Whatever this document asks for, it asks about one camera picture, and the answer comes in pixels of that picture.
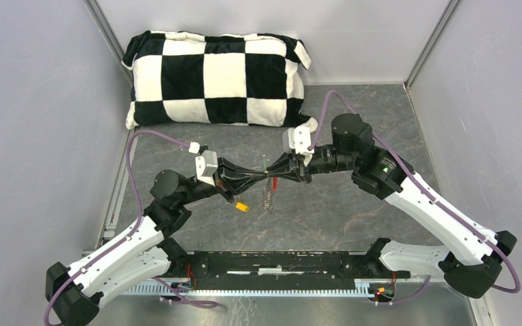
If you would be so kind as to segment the yellow key tag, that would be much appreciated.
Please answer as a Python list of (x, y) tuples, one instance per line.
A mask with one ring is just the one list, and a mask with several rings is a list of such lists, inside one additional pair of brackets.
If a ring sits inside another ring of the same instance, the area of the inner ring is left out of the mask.
[(249, 206), (243, 202), (236, 202), (234, 206), (241, 212), (247, 213), (249, 211)]

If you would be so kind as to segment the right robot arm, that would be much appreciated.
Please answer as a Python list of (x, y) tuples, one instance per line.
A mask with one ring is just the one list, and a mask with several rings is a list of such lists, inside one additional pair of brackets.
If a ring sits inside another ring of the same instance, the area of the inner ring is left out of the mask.
[(494, 232), (455, 208), (358, 114), (336, 116), (331, 131), (332, 143), (316, 146), (308, 124), (288, 128), (283, 157), (289, 171), (302, 182), (314, 174), (349, 171), (362, 191), (403, 211), (440, 241), (431, 247), (380, 238), (365, 259), (370, 275), (405, 271), (437, 276), (475, 299), (497, 288), (504, 268), (516, 275), (508, 258), (517, 242), (513, 234)]

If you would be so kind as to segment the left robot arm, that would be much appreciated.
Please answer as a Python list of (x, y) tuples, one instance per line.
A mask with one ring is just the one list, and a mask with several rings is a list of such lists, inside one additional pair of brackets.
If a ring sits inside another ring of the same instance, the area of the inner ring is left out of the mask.
[(250, 170), (220, 159), (206, 164), (196, 158), (197, 174), (159, 172), (151, 188), (153, 201), (123, 232), (96, 251), (69, 264), (60, 262), (46, 272), (45, 325), (54, 312), (61, 325), (87, 325), (100, 309), (130, 287), (155, 276), (179, 276), (188, 270), (188, 254), (173, 239), (189, 219), (185, 207), (221, 195), (236, 196), (269, 178), (268, 170)]

